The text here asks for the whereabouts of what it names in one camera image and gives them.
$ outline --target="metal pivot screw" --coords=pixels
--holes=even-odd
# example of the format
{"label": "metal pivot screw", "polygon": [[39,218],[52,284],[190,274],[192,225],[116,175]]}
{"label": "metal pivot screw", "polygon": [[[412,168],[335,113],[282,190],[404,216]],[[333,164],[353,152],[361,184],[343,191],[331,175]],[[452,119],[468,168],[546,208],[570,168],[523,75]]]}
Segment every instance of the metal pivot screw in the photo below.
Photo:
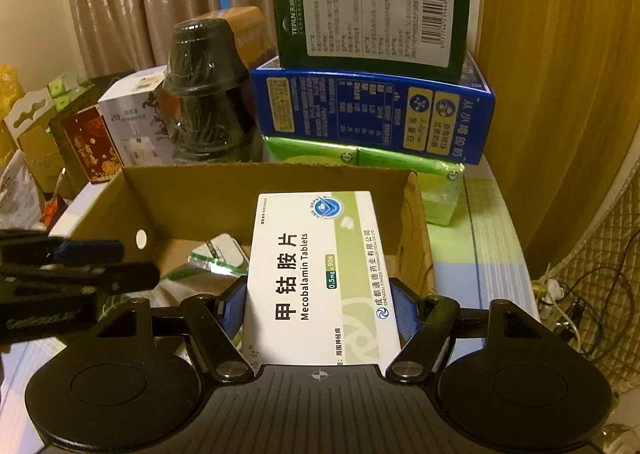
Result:
{"label": "metal pivot screw", "polygon": [[243,364],[242,362],[238,362],[237,360],[228,360],[226,362],[222,362],[216,368],[216,371],[220,376],[222,376],[225,380],[233,380],[234,378],[238,378],[245,374],[249,368]]}
{"label": "metal pivot screw", "polygon": [[391,366],[391,370],[402,378],[403,380],[409,380],[420,376],[422,374],[422,366],[418,362],[412,362],[411,360],[401,360]]}

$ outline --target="round hole in cardboard box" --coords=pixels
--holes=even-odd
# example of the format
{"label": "round hole in cardboard box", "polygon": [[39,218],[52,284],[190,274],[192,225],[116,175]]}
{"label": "round hole in cardboard box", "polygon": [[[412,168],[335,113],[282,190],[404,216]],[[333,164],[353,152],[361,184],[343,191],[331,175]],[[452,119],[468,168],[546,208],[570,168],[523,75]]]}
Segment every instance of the round hole in cardboard box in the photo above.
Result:
{"label": "round hole in cardboard box", "polygon": [[146,232],[140,229],[136,232],[136,246],[143,250],[146,247]]}

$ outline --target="blue circular logo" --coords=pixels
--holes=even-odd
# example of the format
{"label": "blue circular logo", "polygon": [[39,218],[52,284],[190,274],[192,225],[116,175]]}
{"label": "blue circular logo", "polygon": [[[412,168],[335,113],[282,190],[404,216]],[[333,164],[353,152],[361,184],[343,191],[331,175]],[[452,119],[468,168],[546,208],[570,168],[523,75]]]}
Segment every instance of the blue circular logo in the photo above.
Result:
{"label": "blue circular logo", "polygon": [[311,214],[317,218],[333,219],[342,213],[342,203],[331,196],[318,196],[311,202]]}
{"label": "blue circular logo", "polygon": [[429,99],[424,95],[414,95],[409,99],[409,105],[414,111],[421,113],[429,109]]}
{"label": "blue circular logo", "polygon": [[449,99],[440,99],[436,102],[436,111],[443,117],[450,117],[456,112],[456,105]]}

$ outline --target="blue milk carton box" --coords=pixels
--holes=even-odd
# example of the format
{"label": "blue milk carton box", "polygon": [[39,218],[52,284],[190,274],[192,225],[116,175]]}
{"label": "blue milk carton box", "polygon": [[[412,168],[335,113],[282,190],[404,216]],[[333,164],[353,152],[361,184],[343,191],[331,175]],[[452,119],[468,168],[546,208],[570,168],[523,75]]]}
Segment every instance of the blue milk carton box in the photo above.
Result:
{"label": "blue milk carton box", "polygon": [[262,134],[361,144],[476,164],[495,94],[466,55],[456,84],[417,77],[284,70],[278,57],[251,72]]}

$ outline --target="table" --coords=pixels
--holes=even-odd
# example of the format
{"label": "table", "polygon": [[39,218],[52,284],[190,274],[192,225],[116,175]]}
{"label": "table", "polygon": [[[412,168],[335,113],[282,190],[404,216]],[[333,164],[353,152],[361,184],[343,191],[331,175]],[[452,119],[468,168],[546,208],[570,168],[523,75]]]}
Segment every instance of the table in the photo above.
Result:
{"label": "table", "polygon": [[[104,185],[88,185],[54,232],[68,235]],[[436,291],[462,306],[487,308],[510,299],[538,317],[529,274],[509,212],[487,162],[469,166],[465,187],[449,227],[428,225]],[[482,339],[457,341],[452,359],[482,347]],[[0,454],[34,454],[42,446],[24,407],[31,375],[63,348],[57,339],[14,344],[4,356],[0,388]]]}

